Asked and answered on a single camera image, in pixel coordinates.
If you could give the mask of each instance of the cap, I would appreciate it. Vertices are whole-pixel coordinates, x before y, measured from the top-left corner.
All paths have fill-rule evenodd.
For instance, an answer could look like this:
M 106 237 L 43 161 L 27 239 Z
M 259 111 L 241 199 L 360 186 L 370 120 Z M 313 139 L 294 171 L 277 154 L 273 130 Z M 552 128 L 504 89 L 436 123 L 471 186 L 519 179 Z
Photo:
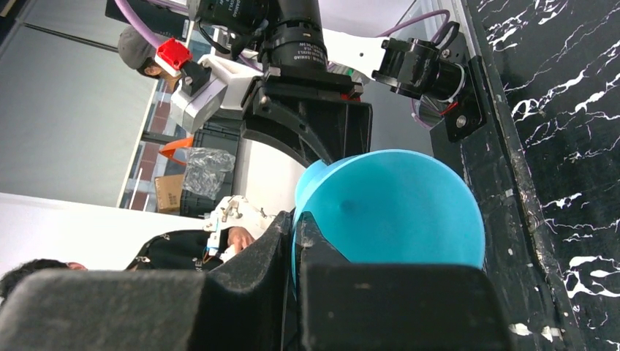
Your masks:
M 118 54 L 123 62 L 131 69 L 138 69 L 144 65 L 146 59 L 155 58 L 156 48 L 142 37 L 134 27 L 129 26 L 118 38 Z

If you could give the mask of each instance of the window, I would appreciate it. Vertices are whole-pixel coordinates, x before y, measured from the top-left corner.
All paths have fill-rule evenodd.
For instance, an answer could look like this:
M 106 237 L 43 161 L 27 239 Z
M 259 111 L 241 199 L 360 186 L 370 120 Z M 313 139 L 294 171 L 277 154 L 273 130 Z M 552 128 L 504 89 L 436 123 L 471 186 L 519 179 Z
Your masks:
M 214 35 L 213 29 L 209 29 L 207 32 L 212 36 Z M 191 31 L 188 48 L 194 59 L 211 53 L 211 46 L 202 38 L 197 29 Z M 144 130 L 153 135 L 173 137 L 174 140 L 184 139 L 189 136 L 188 132 L 170 119 L 171 96 L 172 94 L 167 90 L 166 82 L 160 80 L 155 86 L 155 94 L 148 106 Z M 185 166 L 159 154 L 162 147 L 162 144 L 140 141 L 129 172 L 129 178 L 123 190 L 121 208 L 157 212 L 155 178 L 184 174 Z M 182 154 L 175 155 L 184 161 L 182 156 Z

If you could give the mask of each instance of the orange object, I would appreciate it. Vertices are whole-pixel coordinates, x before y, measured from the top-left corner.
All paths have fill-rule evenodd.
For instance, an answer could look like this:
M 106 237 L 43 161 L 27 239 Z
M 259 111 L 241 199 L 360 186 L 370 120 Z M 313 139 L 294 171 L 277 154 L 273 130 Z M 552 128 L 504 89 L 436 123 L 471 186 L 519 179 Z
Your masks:
M 171 143 L 166 144 L 161 150 L 159 150 L 159 154 L 169 159 L 170 161 L 176 162 L 181 166 L 185 166 L 185 162 L 181 162 L 175 159 L 174 154 L 180 148 L 191 148 L 193 144 L 194 137 L 186 137 L 185 139 L 175 140 Z

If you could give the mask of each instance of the man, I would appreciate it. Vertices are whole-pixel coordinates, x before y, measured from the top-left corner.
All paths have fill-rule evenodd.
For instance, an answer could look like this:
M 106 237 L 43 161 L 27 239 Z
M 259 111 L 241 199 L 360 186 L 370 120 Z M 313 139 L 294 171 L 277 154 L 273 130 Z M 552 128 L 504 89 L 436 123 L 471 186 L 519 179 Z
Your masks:
M 208 233 L 204 230 L 179 230 L 158 235 L 148 241 L 128 264 L 126 270 L 171 269 L 210 271 L 222 264 L 222 261 L 207 255 Z M 254 242 L 250 233 L 242 227 L 223 230 L 220 236 L 220 250 L 224 251 L 234 245 L 239 252 Z M 10 296 L 15 287 L 27 276 L 48 268 L 86 271 L 80 263 L 63 263 L 58 260 L 32 260 L 6 273 L 0 280 L 0 298 L 2 302 Z
M 173 77 L 159 66 L 155 62 L 155 52 L 156 48 L 132 26 L 128 26 L 118 38 L 118 54 L 129 68 L 145 77 L 165 80 L 169 90 L 174 91 L 181 76 Z

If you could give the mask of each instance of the red clip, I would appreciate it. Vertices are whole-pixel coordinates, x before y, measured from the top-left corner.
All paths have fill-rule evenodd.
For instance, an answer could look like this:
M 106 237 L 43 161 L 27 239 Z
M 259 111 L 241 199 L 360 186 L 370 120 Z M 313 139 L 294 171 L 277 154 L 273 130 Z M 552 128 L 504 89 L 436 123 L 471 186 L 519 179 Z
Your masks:
M 441 112 L 439 115 L 440 115 L 440 116 L 443 116 L 443 115 L 445 115 L 446 113 L 450 112 L 453 108 L 455 108 L 455 107 L 457 107 L 457 106 L 458 106 L 458 101 L 455 101 L 455 102 L 453 102 L 453 103 L 449 104 L 449 105 L 446 107 L 446 109 L 444 110 L 444 112 Z
M 176 39 L 169 39 L 157 48 L 157 55 L 177 71 L 193 59 L 192 53 L 181 42 Z
M 340 94 L 340 97 L 341 97 L 343 100 L 349 100 L 349 101 L 359 101 L 359 102 L 361 102 L 361 101 L 362 101 L 362 98 L 361 98 L 361 97 L 349 97 L 349 95 L 347 95 L 347 94 Z

